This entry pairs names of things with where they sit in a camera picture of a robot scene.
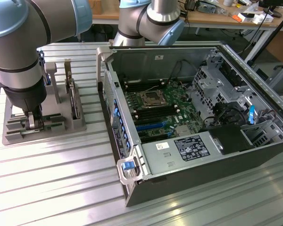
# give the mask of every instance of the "blue expansion slot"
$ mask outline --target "blue expansion slot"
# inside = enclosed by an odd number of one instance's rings
[[[164,128],[165,126],[166,126],[166,121],[152,125],[136,126],[136,130],[143,131],[148,129],[159,129],[159,128]]]

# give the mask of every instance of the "cable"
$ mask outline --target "cable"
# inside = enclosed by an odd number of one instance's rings
[[[242,119],[244,122],[246,122],[246,118],[245,118],[245,116],[242,114],[241,111],[239,111],[237,108],[234,108],[234,107],[230,107],[229,109],[234,110],[234,111],[237,111],[237,112],[239,113],[241,119]]]
[[[227,110],[227,109],[223,110],[223,111],[214,119],[213,125],[215,125],[215,124],[219,121],[219,119],[225,114],[226,110]]]
[[[253,39],[256,37],[256,35],[257,35],[258,32],[260,31],[260,28],[261,28],[261,26],[263,25],[263,23],[264,23],[266,17],[267,17],[267,13],[265,14],[265,17],[264,17],[262,23],[260,24],[259,28],[256,30],[256,32],[255,32],[255,34],[253,35],[253,37],[250,39],[250,41],[248,42],[248,44],[245,46],[244,50],[242,50],[242,52],[239,53],[239,54],[243,54],[244,51],[245,51],[247,48],[250,47],[250,45],[252,44]]]
[[[176,67],[177,67],[178,64],[180,63],[180,68],[179,68],[179,71],[178,71],[178,73],[177,73],[177,77],[178,77],[178,74],[181,72],[181,69],[182,69],[182,67],[183,67],[183,62],[187,62],[189,65],[193,66],[189,61],[187,61],[187,60],[185,60],[185,59],[183,59],[183,60],[178,60],[178,61],[176,62],[176,64],[175,64],[175,66],[174,66],[174,68],[173,68],[171,74],[170,74],[170,77],[168,78],[168,80],[167,80],[167,82],[166,82],[166,85],[169,84],[170,80],[171,80],[172,77],[173,77],[173,74],[174,74],[174,71],[175,71]]]
[[[145,91],[149,91],[149,90],[154,89],[154,88],[156,88],[156,87],[159,87],[159,86],[153,86],[152,88],[147,89],[147,90],[145,90]]]
[[[260,111],[258,112],[258,116],[257,116],[257,120],[256,120],[256,125],[257,125],[258,122],[259,122],[259,118],[261,117],[261,113],[262,113],[262,110],[260,110]]]
[[[231,36],[231,35],[228,35],[227,33],[225,33],[224,31],[222,31],[222,29],[220,29],[220,31],[223,33],[223,34],[225,34],[226,36],[228,36],[228,37],[230,37],[230,38],[233,38],[233,39],[235,39],[235,38],[238,38],[239,36]]]
[[[225,29],[225,31],[227,31],[229,33],[235,33],[237,30],[229,31],[228,29]]]
[[[215,118],[215,116],[209,116],[209,117],[207,117],[205,120],[203,120],[203,125],[205,124],[206,120],[208,120],[208,119],[214,119],[214,118]]]
[[[271,112],[274,113],[274,117],[275,117],[275,119],[276,119],[276,118],[277,118],[277,112],[276,112],[275,110],[270,110],[268,113],[271,113]]]

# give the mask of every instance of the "warning label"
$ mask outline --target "warning label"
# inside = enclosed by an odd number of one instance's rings
[[[185,161],[210,155],[200,136],[183,138],[174,142],[182,159]]]

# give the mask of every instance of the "robotic arm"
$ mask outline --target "robotic arm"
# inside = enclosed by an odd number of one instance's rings
[[[121,0],[114,46],[142,46],[145,38],[173,45],[184,28],[177,0]]]
[[[36,49],[78,35],[91,24],[87,0],[0,0],[0,83],[29,119],[27,129],[42,126],[41,103],[47,95]]]

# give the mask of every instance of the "aluminum extrusion table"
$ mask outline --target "aluminum extrusion table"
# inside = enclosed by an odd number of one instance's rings
[[[259,168],[126,208],[96,89],[99,45],[107,43],[42,48],[47,62],[58,62],[60,82],[64,59],[72,59],[86,131],[3,146],[0,96],[0,226],[283,225],[283,153]]]

